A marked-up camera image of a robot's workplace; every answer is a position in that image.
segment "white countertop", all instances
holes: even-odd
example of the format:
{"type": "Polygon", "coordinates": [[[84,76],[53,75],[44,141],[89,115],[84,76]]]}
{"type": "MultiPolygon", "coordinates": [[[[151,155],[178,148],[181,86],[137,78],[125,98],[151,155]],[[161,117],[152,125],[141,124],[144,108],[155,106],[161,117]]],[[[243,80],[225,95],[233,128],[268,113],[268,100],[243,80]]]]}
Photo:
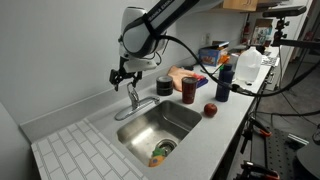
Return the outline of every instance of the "white countertop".
{"type": "MultiPolygon", "coordinates": [[[[257,92],[269,70],[270,66],[261,66],[258,78],[251,86],[245,85],[244,82],[236,81],[234,83],[239,84],[243,88],[250,89],[253,92],[257,92]]],[[[199,67],[196,67],[194,71],[198,74],[205,75],[200,72],[199,67]]],[[[131,102],[127,97],[112,106],[87,116],[85,121],[88,122],[89,125],[92,124],[93,129],[96,128],[97,132],[101,132],[101,138],[105,137],[110,141],[112,146],[121,152],[120,154],[121,156],[124,156],[124,159],[131,162],[134,167],[141,171],[143,174],[141,177],[147,177],[152,180],[210,179],[226,153],[235,132],[254,99],[253,97],[230,92],[229,100],[227,102],[218,102],[214,99],[216,86],[216,83],[209,80],[208,84],[198,88],[195,102],[191,105],[183,104],[181,101],[181,93],[177,91],[174,91],[171,96],[160,97],[161,101],[170,100],[199,112],[202,115],[202,119],[178,144],[165,161],[155,168],[149,168],[143,165],[123,144],[121,144],[121,142],[119,142],[117,137],[117,131],[120,127],[148,111],[155,105],[149,105],[123,121],[114,120],[116,113],[130,105],[131,102]],[[218,107],[218,112],[213,118],[208,118],[203,115],[203,107],[207,103],[214,103],[218,107]]],[[[155,83],[142,91],[139,91],[138,94],[140,99],[149,95],[156,95],[155,83]]]]}

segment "cardboard box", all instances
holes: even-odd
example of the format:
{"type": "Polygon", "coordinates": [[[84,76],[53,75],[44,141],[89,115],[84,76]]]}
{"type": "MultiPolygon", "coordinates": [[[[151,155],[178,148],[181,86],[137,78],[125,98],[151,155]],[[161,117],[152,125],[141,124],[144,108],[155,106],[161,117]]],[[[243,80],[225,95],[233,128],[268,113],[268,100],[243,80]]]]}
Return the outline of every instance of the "cardboard box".
{"type": "Polygon", "coordinates": [[[227,54],[228,41],[212,41],[212,46],[199,50],[199,59],[203,64],[217,66],[221,55],[227,54]]]}
{"type": "Polygon", "coordinates": [[[199,50],[199,59],[203,64],[217,66],[220,59],[220,50],[210,47],[202,48],[199,50]]]}

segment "red cup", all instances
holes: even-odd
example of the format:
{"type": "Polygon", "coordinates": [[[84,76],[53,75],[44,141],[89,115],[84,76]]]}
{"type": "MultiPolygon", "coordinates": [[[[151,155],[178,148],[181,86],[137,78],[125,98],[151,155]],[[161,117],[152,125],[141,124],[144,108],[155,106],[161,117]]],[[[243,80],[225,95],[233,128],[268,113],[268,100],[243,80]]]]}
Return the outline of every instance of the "red cup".
{"type": "Polygon", "coordinates": [[[194,77],[182,78],[182,102],[185,104],[192,104],[197,89],[198,80],[194,77]]]}

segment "sink basin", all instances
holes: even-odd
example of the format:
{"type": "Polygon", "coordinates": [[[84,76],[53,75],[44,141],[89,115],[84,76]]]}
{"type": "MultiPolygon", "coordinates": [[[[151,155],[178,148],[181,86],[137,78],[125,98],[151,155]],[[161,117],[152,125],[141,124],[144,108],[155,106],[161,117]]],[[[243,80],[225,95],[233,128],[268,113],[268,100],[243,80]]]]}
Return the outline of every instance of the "sink basin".
{"type": "Polygon", "coordinates": [[[201,115],[171,101],[163,101],[121,127],[119,141],[144,165],[149,165],[155,147],[168,156],[201,120],[201,115]]]}

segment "apple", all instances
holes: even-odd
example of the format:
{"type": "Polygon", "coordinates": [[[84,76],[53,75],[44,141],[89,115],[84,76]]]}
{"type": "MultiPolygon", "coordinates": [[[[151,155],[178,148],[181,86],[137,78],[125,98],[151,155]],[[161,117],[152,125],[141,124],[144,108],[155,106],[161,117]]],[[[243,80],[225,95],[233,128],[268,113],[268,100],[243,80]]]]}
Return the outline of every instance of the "apple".
{"type": "Polygon", "coordinates": [[[203,111],[205,115],[209,117],[213,117],[217,113],[218,108],[215,104],[208,103],[204,106],[203,111]]]}

